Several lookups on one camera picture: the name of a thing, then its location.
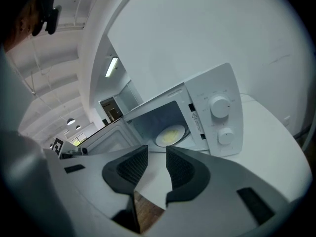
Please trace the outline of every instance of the white wall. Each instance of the white wall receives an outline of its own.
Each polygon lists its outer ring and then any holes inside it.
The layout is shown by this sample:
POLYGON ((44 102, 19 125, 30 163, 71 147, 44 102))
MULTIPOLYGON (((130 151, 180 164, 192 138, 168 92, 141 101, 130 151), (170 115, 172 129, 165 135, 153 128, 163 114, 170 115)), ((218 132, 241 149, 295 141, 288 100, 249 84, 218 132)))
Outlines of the white wall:
POLYGON ((110 62, 111 59, 107 59, 103 65, 104 69, 98 79, 94 96, 94 108, 96 113, 100 116, 101 120, 106 119, 108 123, 110 123, 110 119, 99 102, 118 95, 130 81, 130 77, 120 60, 118 61, 117 69, 113 70, 111 76, 106 78, 104 75, 106 74, 110 62))
POLYGON ((132 81, 129 81, 124 89, 114 96, 114 99, 123 115, 143 103, 132 81))
POLYGON ((311 121, 314 48, 285 0, 130 0, 108 37, 144 101, 229 62, 292 134, 311 121))
POLYGON ((82 105, 90 121, 95 114, 94 91, 100 76, 100 67, 96 64, 99 60, 98 54, 104 56, 103 49, 106 49, 102 41, 107 38, 107 33, 112 21, 119 13, 120 9, 128 0, 96 0, 93 4, 88 21, 84 27, 82 44, 79 47, 79 90, 82 99, 82 105))
POLYGON ((100 117, 100 115, 97 112, 95 107, 91 108, 90 116, 91 116, 93 123, 98 128, 98 130, 100 130, 104 127, 104 123, 102 122, 102 119, 101 119, 101 117, 100 117))

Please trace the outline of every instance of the wooden surface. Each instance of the wooden surface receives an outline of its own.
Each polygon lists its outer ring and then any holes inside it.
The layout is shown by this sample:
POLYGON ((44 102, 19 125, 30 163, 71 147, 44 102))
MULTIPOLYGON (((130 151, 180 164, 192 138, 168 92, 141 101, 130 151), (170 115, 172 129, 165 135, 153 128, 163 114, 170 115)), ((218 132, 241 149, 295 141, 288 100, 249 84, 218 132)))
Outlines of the wooden surface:
POLYGON ((157 221, 164 210, 149 202, 136 191, 134 192, 134 202, 140 226, 140 233, 142 234, 157 221))

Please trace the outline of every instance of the cable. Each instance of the cable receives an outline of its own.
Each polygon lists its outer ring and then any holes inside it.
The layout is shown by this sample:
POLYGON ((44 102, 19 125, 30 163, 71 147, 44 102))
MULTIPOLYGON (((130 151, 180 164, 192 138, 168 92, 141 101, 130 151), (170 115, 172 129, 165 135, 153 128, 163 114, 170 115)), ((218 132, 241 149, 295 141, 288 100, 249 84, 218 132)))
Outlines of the cable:
POLYGON ((87 16, 87 20, 86 20, 86 21, 88 21, 89 16, 90 16, 90 13, 91 13, 92 9, 94 8, 94 5, 95 5, 95 3, 96 3, 97 1, 98 1, 98 0, 94 0, 93 5, 91 6, 91 8, 90 8, 90 10, 89 10, 89 13, 88 13, 88 16, 87 16))
POLYGON ((44 127, 42 130, 40 130, 40 131, 38 131, 34 136, 36 136, 36 135, 38 135, 40 132, 42 132, 44 129, 45 129, 46 127, 44 127))
POLYGON ((65 105, 60 101, 60 99, 59 99, 57 93, 55 93, 55 92, 52 90, 52 88, 51 88, 51 84, 50 84, 50 81, 49 81, 49 76, 48 76, 47 74, 49 73, 49 71, 51 70, 51 68, 52 68, 53 66, 51 66, 50 69, 48 70, 48 72, 46 72, 45 74, 42 72, 42 70, 41 70, 41 68, 40 68, 40 66, 39 66, 39 60, 38 60, 38 58, 37 58, 37 56, 36 56, 36 49, 35 49, 34 41, 33 41, 33 39, 31 39, 30 36, 29 36, 29 40, 31 41, 32 46, 33 46, 33 55, 34 55, 35 63, 36 63, 36 65, 37 65, 38 69, 39 69, 40 74, 41 74, 42 76, 46 76, 47 83, 48 83, 48 87, 49 87, 49 89, 50 89, 50 92, 53 94, 53 97, 64 107, 64 109, 65 109, 65 110, 68 112, 68 114, 69 114, 68 109, 66 109, 65 105))
POLYGON ((77 14, 78 14, 78 10, 79 10, 79 5, 81 3, 81 0, 79 0, 78 5, 77 5, 77 9, 76 9, 76 13, 75 13, 75 19, 74 19, 74 26, 76 26, 76 22, 77 22, 77 14))
POLYGON ((44 75, 44 76, 47 75, 47 74, 50 72, 50 70, 51 70, 52 67, 54 67, 54 65, 52 65, 52 66, 50 67, 50 69, 49 69, 46 73, 42 73, 42 75, 44 75))
POLYGON ((53 109, 47 104, 45 103, 45 101, 43 99, 41 99, 41 97, 37 96, 36 93, 35 93, 35 90, 32 90, 32 88, 29 86, 29 84, 26 82, 26 80, 24 79, 24 77, 21 75, 20 71, 17 69, 12 57, 11 58, 11 62, 12 62, 12 67, 13 69, 15 70, 15 72, 18 74, 18 76, 20 77, 20 79, 24 82, 24 84, 26 85, 26 87, 29 89, 29 91, 34 95, 36 96, 38 99, 40 99, 48 108, 50 108, 52 111, 53 109))
POLYGON ((31 71, 31 79, 32 79, 32 87, 33 87, 33 91, 32 94, 35 94, 35 87, 34 87, 34 81, 33 81, 33 71, 31 71))

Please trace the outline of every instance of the ceiling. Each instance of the ceiling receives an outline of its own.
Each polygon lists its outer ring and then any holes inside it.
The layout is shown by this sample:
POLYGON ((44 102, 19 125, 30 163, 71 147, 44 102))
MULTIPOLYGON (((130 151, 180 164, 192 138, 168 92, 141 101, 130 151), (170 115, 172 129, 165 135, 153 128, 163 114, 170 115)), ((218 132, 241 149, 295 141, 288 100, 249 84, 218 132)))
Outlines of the ceiling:
POLYGON ((67 129, 66 136, 70 138, 78 132, 76 125, 82 129, 90 125, 79 93, 78 49, 95 1, 55 0, 54 5, 62 6, 55 34, 48 35, 42 30, 38 36, 24 40, 8 52, 9 59, 27 84, 34 87, 37 96, 26 111, 19 131, 40 145, 52 143, 67 129), (67 126, 68 118, 76 122, 67 126))
POLYGON ((101 75, 99 76, 98 82, 96 84, 94 101, 99 102, 111 98, 114 95, 118 95, 130 81, 130 77, 127 74, 120 59, 116 64, 116 68, 113 69, 111 76, 105 77, 105 74, 108 71, 109 65, 112 61, 112 57, 117 56, 117 53, 111 45, 104 57, 104 62, 101 66, 101 75))

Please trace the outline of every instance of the ceiling light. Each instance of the ceiling light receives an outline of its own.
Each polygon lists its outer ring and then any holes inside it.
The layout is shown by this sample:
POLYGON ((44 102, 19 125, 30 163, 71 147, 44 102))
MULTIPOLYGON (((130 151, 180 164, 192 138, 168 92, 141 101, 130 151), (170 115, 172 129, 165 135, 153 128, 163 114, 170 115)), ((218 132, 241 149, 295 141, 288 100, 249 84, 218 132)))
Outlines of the ceiling light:
POLYGON ((67 125, 71 125, 73 123, 75 123, 76 121, 73 118, 70 118, 67 120, 67 125))
POLYGON ((117 62, 118 62, 118 58, 117 57, 113 57, 105 77, 109 77, 111 75, 112 70, 115 68, 117 62))

